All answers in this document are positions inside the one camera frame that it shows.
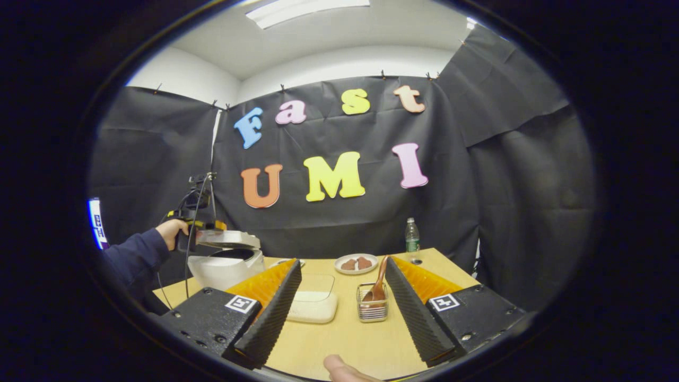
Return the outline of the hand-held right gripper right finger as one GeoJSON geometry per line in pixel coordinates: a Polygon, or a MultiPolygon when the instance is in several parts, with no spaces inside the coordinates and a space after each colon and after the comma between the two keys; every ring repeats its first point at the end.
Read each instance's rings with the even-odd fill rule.
{"type": "Polygon", "coordinates": [[[527,314],[485,285],[463,288],[404,259],[387,258],[385,277],[427,367],[490,345],[527,314]]]}

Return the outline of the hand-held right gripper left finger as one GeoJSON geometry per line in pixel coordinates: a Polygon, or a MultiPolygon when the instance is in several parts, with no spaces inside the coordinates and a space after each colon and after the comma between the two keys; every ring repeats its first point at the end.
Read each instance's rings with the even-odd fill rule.
{"type": "Polygon", "coordinates": [[[159,320],[187,345],[250,370],[268,360],[302,281],[289,259],[227,290],[205,287],[159,320]]]}

